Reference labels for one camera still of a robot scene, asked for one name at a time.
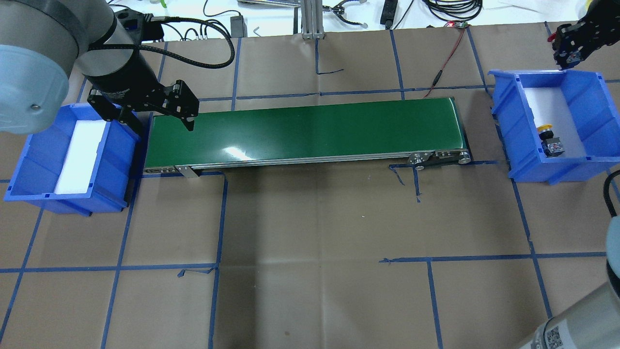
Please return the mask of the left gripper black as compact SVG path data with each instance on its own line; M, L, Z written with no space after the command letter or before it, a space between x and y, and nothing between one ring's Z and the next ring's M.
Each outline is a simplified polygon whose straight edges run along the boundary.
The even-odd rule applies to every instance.
M88 53L131 51L129 58L116 71L101 75L88 75L91 92L87 102L105 121L117 120L140 139L144 126L134 112L157 112L180 119L189 132L194 130L195 117L199 115L199 99L186 82L177 80L171 86L162 85L140 51L159 53L179 58L165 49L153 46L90 46Z

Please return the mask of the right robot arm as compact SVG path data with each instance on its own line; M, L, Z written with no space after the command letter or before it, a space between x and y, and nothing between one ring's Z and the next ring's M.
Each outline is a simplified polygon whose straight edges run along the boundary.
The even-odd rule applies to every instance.
M562 25L549 37L553 57L562 69L573 68L602 46L619 40L619 2L588 0L585 14ZM523 349L617 349L619 310L619 213L610 197L615 171L603 183L603 201L611 216L606 235L606 281L565 311L540 325Z

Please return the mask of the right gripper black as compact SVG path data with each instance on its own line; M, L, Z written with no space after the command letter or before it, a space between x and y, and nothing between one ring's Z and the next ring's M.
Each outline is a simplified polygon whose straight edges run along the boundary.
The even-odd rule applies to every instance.
M569 41L554 41L554 60L560 69L572 69L603 46L613 46L620 38L620 2L592 0L575 24L558 26L555 33L569 35L580 51L570 53Z

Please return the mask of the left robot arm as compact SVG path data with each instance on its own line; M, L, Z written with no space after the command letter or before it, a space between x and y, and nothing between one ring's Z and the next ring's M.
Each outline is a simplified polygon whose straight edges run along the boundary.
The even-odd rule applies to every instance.
M182 80L162 85L142 56L144 40L163 37L161 17L115 12L104 0L1 2L1 130L49 128L79 69L92 84L87 102L106 122L141 133L136 112L157 112L194 128L199 100Z

